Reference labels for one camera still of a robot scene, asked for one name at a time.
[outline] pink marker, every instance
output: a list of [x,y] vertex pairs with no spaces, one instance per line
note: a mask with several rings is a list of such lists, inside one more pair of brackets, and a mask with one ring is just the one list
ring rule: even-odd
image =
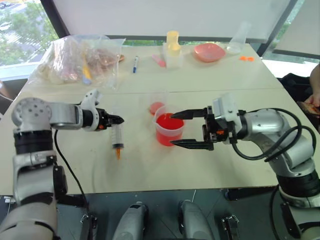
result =
[[153,60],[155,60],[155,62],[162,68],[166,67],[166,62],[163,61],[159,56],[152,54],[152,58]]

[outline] orange syringe tip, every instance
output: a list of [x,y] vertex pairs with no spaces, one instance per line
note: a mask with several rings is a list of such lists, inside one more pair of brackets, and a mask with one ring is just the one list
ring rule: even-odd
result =
[[120,160],[120,150],[121,150],[121,148],[115,149],[116,159],[118,159],[118,160]]

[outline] syringe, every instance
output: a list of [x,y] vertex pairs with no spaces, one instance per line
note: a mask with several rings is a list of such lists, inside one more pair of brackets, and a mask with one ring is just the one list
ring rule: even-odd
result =
[[[117,107],[113,107],[112,114],[119,114]],[[123,141],[123,124],[111,125],[111,134],[112,148],[115,149],[116,158],[120,160],[120,151],[125,147]]]

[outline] blue marker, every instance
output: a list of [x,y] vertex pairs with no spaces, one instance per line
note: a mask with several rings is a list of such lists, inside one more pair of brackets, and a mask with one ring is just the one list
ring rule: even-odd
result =
[[138,57],[138,56],[135,56],[134,65],[133,65],[133,73],[134,73],[134,74],[135,74],[136,71],[137,71],[138,61],[139,61],[139,57]]

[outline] white table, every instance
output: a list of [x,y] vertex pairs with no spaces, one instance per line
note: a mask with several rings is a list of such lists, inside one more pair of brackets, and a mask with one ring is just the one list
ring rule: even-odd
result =
[[[171,92],[168,94],[168,103],[182,109],[204,108],[210,105],[213,99],[226,92],[233,93],[239,109],[247,111],[270,107],[287,109],[296,114],[303,125],[316,131],[283,88]],[[78,103],[83,98],[83,95],[78,93],[43,95],[26,91],[20,94],[18,99],[33,96],[46,101],[68,103]],[[230,145],[217,143],[214,145],[214,151],[160,145],[155,138],[152,116],[147,111],[147,94],[105,94],[99,107],[110,110],[115,102],[121,106],[121,116],[125,119],[125,148],[121,160],[116,159],[115,152],[111,148],[110,130],[100,132],[66,130],[58,134],[58,144],[78,176],[85,193],[261,187],[277,183],[276,175],[269,164],[263,160],[242,159]],[[1,195],[12,194],[13,189],[12,156],[15,154],[14,125],[11,121],[13,105],[0,121]],[[203,121],[198,118],[188,122],[183,137],[201,140]],[[303,131],[303,135],[310,139],[307,132]],[[318,144],[314,159],[316,169],[320,173],[320,137],[317,133],[316,136]],[[253,143],[242,141],[239,145],[247,155],[261,153]],[[58,163],[66,169],[60,157]],[[68,193],[79,193],[67,169],[66,174]]]
[[[241,55],[229,55],[217,62],[203,63],[192,55],[194,46],[182,46],[183,67],[167,70],[159,67],[152,54],[161,54],[161,46],[123,47],[125,60],[119,63],[118,90],[99,89],[106,94],[221,91],[239,89],[281,89],[283,86],[266,68],[260,57],[246,44]],[[139,56],[137,73],[133,73],[135,56]],[[239,60],[240,56],[254,57],[254,61]],[[50,85],[26,84],[23,91],[38,94],[85,94],[92,86],[83,84]]]

